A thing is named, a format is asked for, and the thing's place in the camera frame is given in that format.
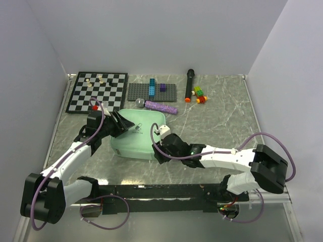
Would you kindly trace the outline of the mint green medicine case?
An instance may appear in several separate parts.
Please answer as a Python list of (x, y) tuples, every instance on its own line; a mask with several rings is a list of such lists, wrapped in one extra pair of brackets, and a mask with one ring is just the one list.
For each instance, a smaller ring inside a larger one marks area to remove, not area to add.
[(158, 111), (142, 109), (122, 109), (119, 114), (133, 122), (134, 126), (117, 138), (111, 138), (114, 153), (125, 158), (154, 160), (150, 128), (153, 123), (165, 125), (165, 115)]

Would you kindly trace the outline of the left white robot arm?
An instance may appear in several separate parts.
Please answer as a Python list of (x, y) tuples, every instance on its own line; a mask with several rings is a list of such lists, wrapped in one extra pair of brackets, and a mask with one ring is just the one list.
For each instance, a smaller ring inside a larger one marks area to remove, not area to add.
[(92, 111), (67, 152), (41, 173), (31, 173), (24, 183), (20, 214), (45, 223), (57, 223), (71, 204), (99, 198), (98, 180), (81, 176), (67, 185), (70, 176), (101, 146), (105, 137), (116, 138), (135, 124), (113, 111)]

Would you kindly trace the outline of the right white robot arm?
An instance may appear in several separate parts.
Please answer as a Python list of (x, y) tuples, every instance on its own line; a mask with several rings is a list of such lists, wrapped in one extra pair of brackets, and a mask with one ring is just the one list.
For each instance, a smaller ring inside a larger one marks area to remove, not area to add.
[(226, 201), (256, 189), (282, 194), (287, 181), (288, 163), (266, 145), (253, 149), (223, 149), (204, 144), (187, 144), (174, 133), (153, 143), (154, 156), (163, 164), (170, 160), (181, 161), (190, 168), (226, 168), (239, 171), (222, 181), (221, 197)]

